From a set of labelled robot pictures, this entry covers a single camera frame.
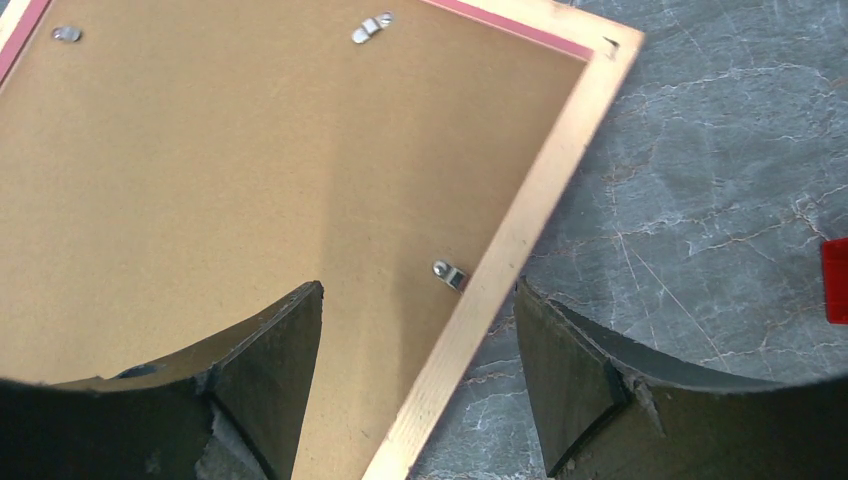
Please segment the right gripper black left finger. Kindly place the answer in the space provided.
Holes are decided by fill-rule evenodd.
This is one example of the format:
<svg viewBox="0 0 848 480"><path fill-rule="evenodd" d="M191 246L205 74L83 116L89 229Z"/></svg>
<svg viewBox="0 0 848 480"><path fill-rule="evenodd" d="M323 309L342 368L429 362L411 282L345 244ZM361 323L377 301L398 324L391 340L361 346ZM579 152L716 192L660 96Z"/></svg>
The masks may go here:
<svg viewBox="0 0 848 480"><path fill-rule="evenodd" d="M324 290L116 377L1 383L5 479L287 479L322 329Z"/></svg>

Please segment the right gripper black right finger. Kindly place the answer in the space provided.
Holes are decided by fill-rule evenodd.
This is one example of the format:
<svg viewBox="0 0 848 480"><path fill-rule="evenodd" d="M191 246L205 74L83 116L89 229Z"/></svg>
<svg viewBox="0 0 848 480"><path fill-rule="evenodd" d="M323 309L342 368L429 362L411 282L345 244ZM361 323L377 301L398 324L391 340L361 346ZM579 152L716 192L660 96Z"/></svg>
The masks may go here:
<svg viewBox="0 0 848 480"><path fill-rule="evenodd" d="M748 378L653 350L520 280L519 350L552 479L843 479L847 379Z"/></svg>

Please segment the pink wooden picture frame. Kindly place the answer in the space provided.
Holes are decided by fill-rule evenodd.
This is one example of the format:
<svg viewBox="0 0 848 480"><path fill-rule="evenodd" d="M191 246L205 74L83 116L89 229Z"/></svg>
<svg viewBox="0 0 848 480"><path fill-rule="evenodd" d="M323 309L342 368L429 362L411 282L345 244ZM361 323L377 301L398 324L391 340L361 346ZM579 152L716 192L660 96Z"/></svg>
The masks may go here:
<svg viewBox="0 0 848 480"><path fill-rule="evenodd" d="M8 9L17 15L17 20L7 28L1 56L1 92L52 2L9 4ZM574 174L642 41L637 30L552 1L421 2L572 56L581 60L584 67L477 267L465 271L448 262L470 276L466 288L457 292L445 284L458 296L455 308L358 479L402 479L409 473ZM322 285L318 280L310 281ZM92 377L113 378L161 357L134 364L114 375ZM7 379L54 385L92 377L50 383L5 377L1 373L1 383Z"/></svg>

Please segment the brown cardboard backing board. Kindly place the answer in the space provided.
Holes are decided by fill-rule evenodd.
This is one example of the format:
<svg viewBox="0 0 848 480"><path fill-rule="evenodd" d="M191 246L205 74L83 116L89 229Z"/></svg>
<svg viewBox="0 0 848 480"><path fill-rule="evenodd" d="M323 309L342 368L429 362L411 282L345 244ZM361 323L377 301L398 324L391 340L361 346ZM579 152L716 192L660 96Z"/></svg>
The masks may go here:
<svg viewBox="0 0 848 480"><path fill-rule="evenodd" d="M583 67L421 1L52 2L1 92L2 375L114 375L318 280L293 475L360 478L457 303L432 264L477 267Z"/></svg>

